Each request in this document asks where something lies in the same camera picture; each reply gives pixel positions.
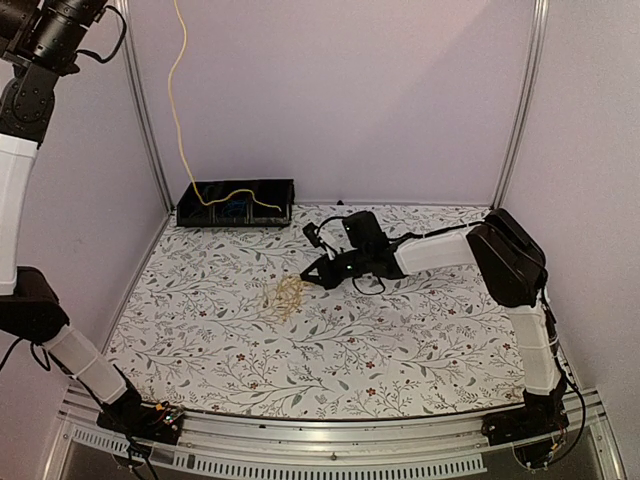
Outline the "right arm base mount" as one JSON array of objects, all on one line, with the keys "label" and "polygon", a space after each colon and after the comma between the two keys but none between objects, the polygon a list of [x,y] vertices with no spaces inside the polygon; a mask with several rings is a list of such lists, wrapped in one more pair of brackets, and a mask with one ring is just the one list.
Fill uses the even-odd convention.
[{"label": "right arm base mount", "polygon": [[487,414],[481,433],[491,446],[524,441],[513,453],[520,465],[529,470],[548,467],[565,443],[569,426],[561,397],[524,393],[523,407]]}]

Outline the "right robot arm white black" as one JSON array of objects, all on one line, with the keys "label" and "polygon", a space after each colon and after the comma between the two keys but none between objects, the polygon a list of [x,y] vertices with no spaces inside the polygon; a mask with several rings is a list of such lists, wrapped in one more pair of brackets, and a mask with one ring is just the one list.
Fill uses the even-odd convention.
[{"label": "right robot arm white black", "polygon": [[300,277],[326,290],[347,279],[371,274],[397,280],[433,269],[474,264],[491,298],[503,307],[514,328],[525,373],[525,406],[517,427],[537,436],[563,409],[569,386],[557,357],[556,319],[547,299],[546,257],[523,227],[502,208],[482,220],[426,234],[406,233],[392,239],[375,214],[359,211],[340,217],[351,248],[340,251],[321,225],[303,233],[325,253]]}]

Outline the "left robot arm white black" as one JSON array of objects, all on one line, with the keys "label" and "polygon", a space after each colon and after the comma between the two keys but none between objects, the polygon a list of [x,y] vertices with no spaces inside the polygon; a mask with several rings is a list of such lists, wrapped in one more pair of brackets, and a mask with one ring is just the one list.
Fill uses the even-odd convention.
[{"label": "left robot arm white black", "polygon": [[148,426],[140,393],[95,345],[71,327],[41,271],[17,264],[29,178],[55,107],[58,80],[78,73],[80,44],[110,10],[105,1],[4,1],[1,58],[13,76],[1,94],[1,329],[44,351],[95,396],[128,434]]}]

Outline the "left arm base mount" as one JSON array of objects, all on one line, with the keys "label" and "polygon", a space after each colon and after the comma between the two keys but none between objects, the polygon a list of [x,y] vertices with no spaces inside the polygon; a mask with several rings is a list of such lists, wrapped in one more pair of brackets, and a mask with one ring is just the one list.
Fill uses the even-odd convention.
[{"label": "left arm base mount", "polygon": [[185,409],[168,402],[146,403],[138,395],[123,395],[103,404],[97,426],[135,439],[177,445],[184,424]]}]

